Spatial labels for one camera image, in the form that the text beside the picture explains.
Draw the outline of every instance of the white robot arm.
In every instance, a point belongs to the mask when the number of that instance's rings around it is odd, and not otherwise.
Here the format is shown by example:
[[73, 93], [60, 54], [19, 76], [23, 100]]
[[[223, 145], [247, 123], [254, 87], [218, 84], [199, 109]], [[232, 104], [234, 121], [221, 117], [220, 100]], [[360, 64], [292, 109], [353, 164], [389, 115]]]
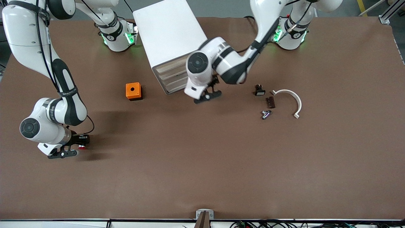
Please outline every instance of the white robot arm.
[[[86, 1], [93, 3], [89, 8], [101, 12], [101, 20], [93, 20], [103, 27], [100, 30], [106, 37], [111, 36], [106, 42], [111, 50], [123, 51], [133, 44], [130, 42], [134, 38], [133, 26], [118, 20], [111, 9], [103, 9], [113, 6], [111, 1]], [[87, 109], [69, 68], [53, 49], [48, 31], [50, 17], [69, 19], [75, 11], [75, 0], [13, 0], [2, 11], [6, 37], [17, 61], [51, 79], [60, 96], [58, 99], [39, 99], [30, 116], [20, 124], [21, 134], [38, 142], [38, 148], [49, 158], [75, 156], [77, 151], [65, 151], [64, 147], [89, 142], [87, 135], [77, 135], [64, 126], [81, 124], [87, 117]]]
[[[306, 5], [307, 2], [317, 1], [319, 0], [250, 0], [250, 7], [258, 26], [258, 34], [253, 43], [249, 46], [245, 54], [240, 56], [221, 37], [207, 40], [197, 51], [192, 52], [187, 58], [186, 69], [188, 80], [184, 92], [194, 98], [195, 103], [219, 97], [221, 91], [214, 91], [213, 89], [214, 84], [218, 83], [216, 75], [212, 76], [213, 70], [215, 70], [227, 84], [244, 83], [250, 68], [269, 42], [278, 41], [278, 44], [284, 47], [282, 43], [280, 43], [280, 41], [284, 41], [282, 37], [283, 34], [279, 32], [281, 31], [279, 15], [284, 6], [294, 2], [290, 18], [297, 18], [295, 19], [296, 21], [292, 21], [290, 25], [291, 28], [285, 29], [284, 36], [289, 32], [291, 33], [291, 37], [294, 37], [294, 32], [300, 33], [301, 36], [301, 33], [303, 34], [308, 27], [307, 23], [309, 23], [313, 17], [313, 8], [312, 11], [309, 11], [309, 7], [303, 8], [302, 6]], [[342, 0], [321, 1], [320, 3], [316, 3], [317, 6], [330, 11], [336, 9], [342, 2]], [[212, 93], [209, 93], [207, 90], [209, 86], [212, 87]]]
[[273, 42], [286, 50], [294, 50], [304, 42], [307, 28], [315, 9], [330, 13], [336, 10], [343, 0], [301, 0], [294, 2], [288, 18], [280, 19]]
[[203, 43], [199, 50], [187, 58], [188, 80], [184, 92], [194, 98], [195, 103], [218, 97], [220, 91], [207, 91], [212, 81], [212, 69], [217, 71], [227, 84], [244, 83], [250, 68], [271, 40], [279, 23], [280, 12], [287, 2], [288, 0], [250, 0], [250, 7], [258, 25], [258, 34], [253, 43], [243, 56], [221, 37]]

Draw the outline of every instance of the brown tabletop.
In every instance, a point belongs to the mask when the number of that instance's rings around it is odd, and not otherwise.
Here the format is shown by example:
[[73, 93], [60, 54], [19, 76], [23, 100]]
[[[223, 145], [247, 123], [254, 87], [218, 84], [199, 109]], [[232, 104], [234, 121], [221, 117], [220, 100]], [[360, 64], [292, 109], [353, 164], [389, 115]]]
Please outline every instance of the brown tabletop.
[[[236, 50], [247, 19], [199, 18]], [[87, 151], [49, 160], [19, 133], [51, 81], [10, 59], [0, 83], [0, 218], [401, 219], [405, 215], [405, 77], [390, 26], [375, 17], [314, 18], [301, 47], [270, 44], [244, 85], [195, 105], [165, 95], [142, 46], [114, 53], [91, 21], [51, 23], [96, 129]], [[145, 98], [128, 101], [125, 83]], [[266, 120], [267, 90], [275, 96]], [[77, 132], [91, 128], [89, 121]]]

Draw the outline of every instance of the white semicircular pipe clamp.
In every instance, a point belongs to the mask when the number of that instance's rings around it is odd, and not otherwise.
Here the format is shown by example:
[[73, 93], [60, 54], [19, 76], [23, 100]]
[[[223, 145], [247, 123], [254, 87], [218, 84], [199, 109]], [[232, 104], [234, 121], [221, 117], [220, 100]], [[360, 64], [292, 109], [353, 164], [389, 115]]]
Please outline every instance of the white semicircular pipe clamp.
[[301, 108], [302, 108], [302, 102], [301, 102], [301, 99], [300, 99], [300, 97], [296, 94], [296, 93], [294, 93], [293, 91], [291, 91], [291, 90], [279, 90], [279, 91], [272, 91], [271, 93], [273, 93], [273, 95], [276, 95], [276, 94], [278, 94], [278, 93], [280, 93], [280, 92], [285, 92], [285, 93], [288, 93], [288, 94], [290, 94], [291, 96], [293, 96], [296, 100], [297, 100], [297, 103], [298, 103], [298, 110], [294, 113], [294, 117], [295, 118], [299, 118], [300, 116], [298, 115], [298, 113], [301, 111]]

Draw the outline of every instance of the green led light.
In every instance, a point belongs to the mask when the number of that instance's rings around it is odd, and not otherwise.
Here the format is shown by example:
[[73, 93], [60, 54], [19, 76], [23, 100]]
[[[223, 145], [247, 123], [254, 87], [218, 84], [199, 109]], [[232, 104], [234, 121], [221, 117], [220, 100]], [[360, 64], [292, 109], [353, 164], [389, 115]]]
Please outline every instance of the green led light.
[[307, 34], [307, 32], [305, 31], [304, 35], [303, 35], [303, 39], [301, 40], [301, 43], [304, 42], [305, 39], [305, 35]]
[[274, 42], [278, 42], [281, 37], [281, 34], [283, 34], [283, 30], [280, 28], [280, 26], [278, 26], [277, 28], [278, 28], [278, 30], [276, 31], [276, 33], [273, 36]]
[[102, 39], [104, 40], [104, 44], [105, 44], [105, 45], [108, 45], [108, 44], [107, 44], [107, 41], [105, 41], [105, 38], [104, 38], [104, 35], [103, 35], [103, 34], [101, 34], [101, 37], [102, 37]]
[[129, 44], [134, 43], [134, 38], [132, 37], [131, 34], [125, 33], [125, 37], [127, 38]]

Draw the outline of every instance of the orange block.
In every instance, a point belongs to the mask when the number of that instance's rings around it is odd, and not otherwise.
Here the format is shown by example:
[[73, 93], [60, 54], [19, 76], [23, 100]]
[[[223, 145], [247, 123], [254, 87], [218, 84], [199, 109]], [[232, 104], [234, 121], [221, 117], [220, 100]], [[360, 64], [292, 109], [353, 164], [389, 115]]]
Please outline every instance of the orange block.
[[125, 86], [125, 95], [130, 101], [138, 101], [143, 99], [142, 86], [139, 82], [128, 83]]

